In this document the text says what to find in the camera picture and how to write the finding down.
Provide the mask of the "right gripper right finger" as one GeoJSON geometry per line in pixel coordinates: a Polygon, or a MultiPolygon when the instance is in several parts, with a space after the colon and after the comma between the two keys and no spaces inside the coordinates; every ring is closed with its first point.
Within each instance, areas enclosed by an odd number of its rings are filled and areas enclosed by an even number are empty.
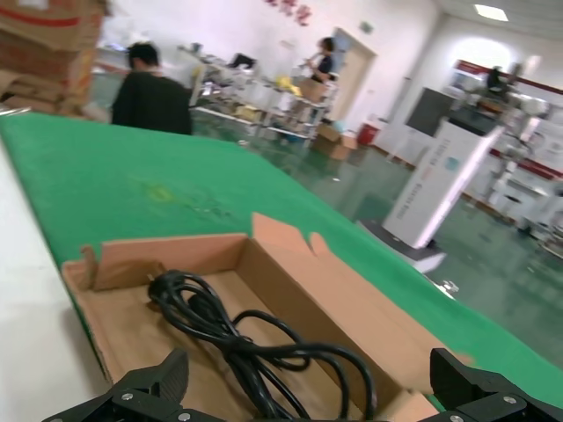
{"type": "Polygon", "coordinates": [[[430,385],[444,408],[423,422],[562,422],[562,410],[503,375],[468,367],[444,348],[430,353],[430,385]]]}

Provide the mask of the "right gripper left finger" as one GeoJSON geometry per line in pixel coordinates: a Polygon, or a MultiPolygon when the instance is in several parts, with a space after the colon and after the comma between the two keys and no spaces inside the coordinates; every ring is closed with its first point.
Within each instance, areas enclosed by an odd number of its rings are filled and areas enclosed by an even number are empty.
{"type": "Polygon", "coordinates": [[[188,355],[174,349],[162,363],[127,372],[106,393],[45,418],[46,422],[210,421],[181,402],[188,385],[188,355]]]}

